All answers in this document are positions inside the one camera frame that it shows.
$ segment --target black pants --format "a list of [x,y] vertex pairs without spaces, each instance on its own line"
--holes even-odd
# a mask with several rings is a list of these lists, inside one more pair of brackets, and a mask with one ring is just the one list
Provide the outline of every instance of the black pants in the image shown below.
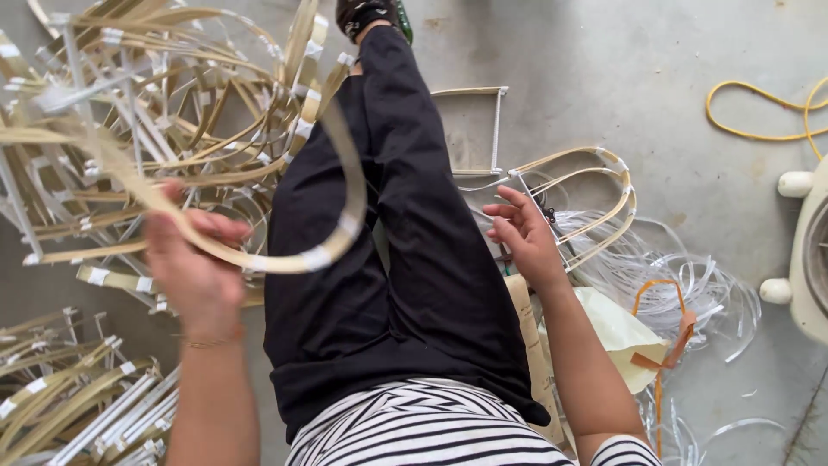
[[[336,99],[368,181],[365,225],[328,269],[265,280],[264,349],[287,442],[337,400],[388,381],[440,376],[492,391],[546,425],[532,400],[518,316],[484,238],[458,193],[442,122],[408,44],[375,27],[364,75]],[[273,197],[269,254],[324,240],[344,205],[344,178],[320,124]],[[386,275],[371,236],[385,225]]]

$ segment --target concrete floor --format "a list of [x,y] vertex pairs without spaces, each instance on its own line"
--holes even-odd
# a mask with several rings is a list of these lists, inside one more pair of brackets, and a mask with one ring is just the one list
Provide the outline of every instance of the concrete floor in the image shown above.
[[[61,9],[66,3],[87,2],[61,1]],[[298,0],[192,3],[232,8],[277,31],[283,43]],[[58,3],[43,4],[54,11]],[[333,17],[333,5],[324,0],[320,10]],[[828,39],[823,27],[828,10],[821,2],[644,0],[633,7],[600,0],[408,0],[407,10],[414,51],[433,90],[510,86],[503,100],[500,167],[601,145],[629,165],[639,214],[673,226],[690,251],[713,255],[757,287],[786,274],[798,202],[781,199],[775,185],[783,172],[813,169],[816,159],[805,143],[755,143],[713,130],[703,103],[722,80],[745,80],[804,102],[825,74],[811,54],[811,47]],[[0,27],[26,56],[45,43],[22,0],[3,4]],[[339,51],[353,50],[338,32],[330,34],[324,69]],[[233,39],[245,51],[256,41],[244,35]],[[480,102],[469,103],[467,110],[472,115],[462,115],[471,119],[467,123],[474,123],[478,112],[493,114]],[[715,110],[741,128],[801,131],[796,115],[749,95],[723,95]],[[465,129],[449,128],[453,118],[462,120],[446,115],[447,133],[485,160],[488,123],[483,130],[458,133]],[[570,195],[579,197],[579,206],[590,203],[587,190]],[[23,269],[27,251],[18,244],[17,233],[0,224],[0,325],[67,305],[89,315],[105,310],[113,316],[113,330],[127,340],[128,353],[155,354],[166,368],[173,366],[175,344],[163,337],[175,332],[171,319],[146,317],[126,294],[75,281],[68,265]],[[747,417],[776,420],[788,431],[757,426],[729,433],[708,446],[705,464],[781,464],[828,368],[828,349],[799,333],[786,308],[763,305],[763,311],[758,335],[740,359],[725,366],[713,348],[695,352],[677,369],[670,393],[700,442]],[[281,464],[288,449],[261,350],[261,310],[245,319],[262,464]],[[754,390],[755,396],[741,397]],[[816,413],[826,404],[828,395],[819,390]],[[828,444],[828,417],[817,416],[797,448],[798,462],[791,464],[826,464],[823,444]]]

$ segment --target person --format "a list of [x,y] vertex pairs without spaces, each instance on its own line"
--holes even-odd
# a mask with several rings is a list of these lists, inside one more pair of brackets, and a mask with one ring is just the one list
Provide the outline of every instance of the person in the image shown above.
[[[394,2],[339,0],[359,63],[337,92],[368,184],[365,222],[329,268],[265,279],[264,350],[290,466],[572,462],[527,423],[550,416],[530,392],[518,316],[485,238],[452,180],[440,116],[396,28]],[[162,188],[170,198],[179,185]],[[584,464],[660,464],[638,408],[569,284],[546,220],[508,187],[486,235],[536,290],[557,390]],[[272,200],[269,255],[318,245],[344,205],[320,125]],[[241,244],[246,224],[205,211],[202,234]],[[371,230],[384,224],[386,273]],[[198,253],[171,219],[147,218],[147,262],[181,315],[180,399],[167,461],[258,464],[257,409],[239,323],[238,268]]]

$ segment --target hand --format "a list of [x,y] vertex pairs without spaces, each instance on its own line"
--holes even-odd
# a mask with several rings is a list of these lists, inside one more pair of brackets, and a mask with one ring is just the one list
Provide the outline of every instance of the hand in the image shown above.
[[[161,190],[177,201],[181,183],[167,181]],[[199,209],[188,209],[185,214],[199,233],[231,247],[241,245],[252,232],[248,224],[219,214]],[[185,335],[195,341],[231,337],[245,298],[241,269],[198,251],[165,213],[147,214],[144,236],[152,277],[180,314]]]
[[512,205],[483,206],[483,213],[494,217],[486,236],[509,247],[517,270],[536,291],[568,284],[555,236],[535,202],[511,187],[498,186],[498,194]]

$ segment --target striped shirt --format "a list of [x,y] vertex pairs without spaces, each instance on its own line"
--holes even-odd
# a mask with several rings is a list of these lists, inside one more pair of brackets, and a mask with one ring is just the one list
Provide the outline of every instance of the striped shirt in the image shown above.
[[[299,430],[286,466],[573,466],[491,392],[447,379],[396,381],[333,404]],[[593,466],[659,466],[643,442],[608,439]]]

